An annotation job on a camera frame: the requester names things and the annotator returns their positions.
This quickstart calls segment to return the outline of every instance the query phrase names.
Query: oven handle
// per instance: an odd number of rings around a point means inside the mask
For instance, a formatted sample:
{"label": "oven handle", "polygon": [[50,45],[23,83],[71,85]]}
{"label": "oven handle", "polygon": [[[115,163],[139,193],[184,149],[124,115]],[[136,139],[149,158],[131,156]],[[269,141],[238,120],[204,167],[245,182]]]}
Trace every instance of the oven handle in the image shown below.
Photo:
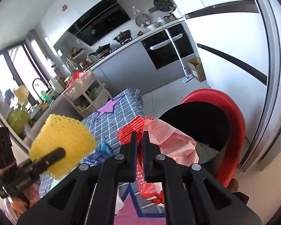
{"label": "oven handle", "polygon": [[[173,39],[173,41],[176,41],[176,40],[179,40],[180,38],[182,38],[182,36],[183,36],[183,34],[180,33],[177,36],[173,37],[172,39]],[[150,49],[151,50],[156,50],[156,49],[159,49],[159,48],[161,48],[163,46],[166,46],[169,43],[171,43],[171,40],[165,40],[165,41],[163,41],[163,42],[161,42],[161,43],[159,43],[159,44],[157,44],[155,46],[151,46]]]}

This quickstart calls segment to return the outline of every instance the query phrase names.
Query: wall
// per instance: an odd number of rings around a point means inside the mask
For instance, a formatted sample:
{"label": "wall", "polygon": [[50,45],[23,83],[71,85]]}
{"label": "wall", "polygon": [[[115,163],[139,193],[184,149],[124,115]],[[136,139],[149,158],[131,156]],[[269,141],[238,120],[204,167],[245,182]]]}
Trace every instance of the wall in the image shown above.
{"label": "wall", "polygon": [[2,0],[0,2],[0,49],[24,40],[54,0]]}
{"label": "wall", "polygon": [[164,13],[161,11],[156,11],[152,14],[148,12],[148,9],[154,7],[153,4],[154,0],[117,0],[117,1],[125,10],[125,12],[128,14],[128,16],[131,18],[131,20],[127,21],[126,23],[122,24],[118,28],[114,29],[106,36],[101,38],[98,42],[93,44],[92,46],[89,46],[88,44],[84,43],[82,40],[78,39],[71,33],[66,32],[59,39],[59,41],[54,45],[54,48],[56,50],[61,49],[62,51],[68,51],[66,49],[66,45],[68,45],[69,48],[74,47],[76,49],[80,49],[81,47],[83,47],[88,49],[88,52],[86,52],[85,55],[94,52],[99,46],[103,46],[108,43],[111,44],[112,48],[114,47],[119,48],[120,43],[118,43],[116,40],[113,40],[113,38],[117,36],[120,32],[130,29],[132,38],[137,38],[137,33],[139,30],[142,30],[144,33],[150,31],[150,29],[148,28],[140,28],[136,25],[135,23],[136,15],[133,15],[132,6],[135,6],[137,9],[139,9],[141,13],[146,13],[150,17],[152,23],[156,22],[159,17],[164,17],[168,15],[168,13]]}
{"label": "wall", "polygon": [[58,66],[58,69],[59,69],[61,75],[59,73],[57,73],[57,75],[67,77],[68,74],[67,74],[66,70],[63,68],[64,64],[63,64],[62,60],[60,59],[60,57],[57,54],[55,54],[55,52],[52,51],[52,49],[50,48],[50,46],[46,42],[45,38],[47,36],[46,36],[44,30],[42,29],[42,27],[37,26],[35,28],[35,32],[38,35],[38,39],[39,39],[39,41],[37,41],[37,43],[39,44],[40,48],[42,49],[44,55],[46,57],[51,58],[52,61],[55,62],[56,65]]}
{"label": "wall", "polygon": [[42,64],[40,59],[38,58],[37,54],[35,53],[32,45],[31,45],[31,42],[34,41],[34,40],[36,41],[36,43],[40,47],[40,49],[43,52],[45,58],[47,58],[48,54],[46,53],[45,48],[44,48],[43,44],[41,43],[39,36],[37,35],[35,30],[31,30],[31,31],[28,32],[28,34],[25,38],[27,49],[30,50],[30,54],[33,57],[34,62],[36,63],[38,68],[41,70],[43,77],[45,77],[46,79],[50,79],[51,78],[50,74],[48,73],[48,71],[46,70],[45,66]]}

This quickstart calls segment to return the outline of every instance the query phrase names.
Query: yellow sponge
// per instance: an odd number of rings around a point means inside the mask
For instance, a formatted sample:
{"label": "yellow sponge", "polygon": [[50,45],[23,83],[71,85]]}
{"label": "yellow sponge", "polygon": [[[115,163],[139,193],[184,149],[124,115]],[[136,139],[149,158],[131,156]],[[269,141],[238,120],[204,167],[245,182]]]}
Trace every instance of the yellow sponge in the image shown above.
{"label": "yellow sponge", "polygon": [[79,161],[98,146],[88,128],[73,118],[49,115],[32,144],[30,159],[35,162],[62,147],[66,156],[48,168],[55,179],[67,174]]}

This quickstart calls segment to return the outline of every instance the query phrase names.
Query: built-in oven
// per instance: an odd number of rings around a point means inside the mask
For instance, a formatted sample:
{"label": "built-in oven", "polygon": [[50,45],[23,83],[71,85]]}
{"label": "built-in oven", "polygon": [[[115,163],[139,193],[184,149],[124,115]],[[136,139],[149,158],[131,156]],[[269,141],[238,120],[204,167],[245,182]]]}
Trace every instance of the built-in oven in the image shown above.
{"label": "built-in oven", "polygon": [[[174,44],[177,47],[181,58],[194,53],[182,24],[174,25],[168,28],[168,31],[174,40]],[[142,40],[141,42],[156,69],[160,69],[179,60],[177,53],[164,30]]]}

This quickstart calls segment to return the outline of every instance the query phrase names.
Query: red basket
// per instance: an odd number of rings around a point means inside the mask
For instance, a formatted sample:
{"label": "red basket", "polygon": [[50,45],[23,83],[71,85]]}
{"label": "red basket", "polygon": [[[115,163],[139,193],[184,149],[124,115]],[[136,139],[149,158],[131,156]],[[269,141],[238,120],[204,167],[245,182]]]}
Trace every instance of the red basket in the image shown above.
{"label": "red basket", "polygon": [[78,80],[82,75],[84,75],[84,72],[77,71],[73,74],[69,82],[67,83],[66,88],[69,88],[76,80]]}
{"label": "red basket", "polygon": [[117,132],[117,137],[122,145],[127,144],[130,143],[132,131],[136,131],[138,134],[138,143],[141,143],[144,127],[145,120],[141,116],[137,116]]}

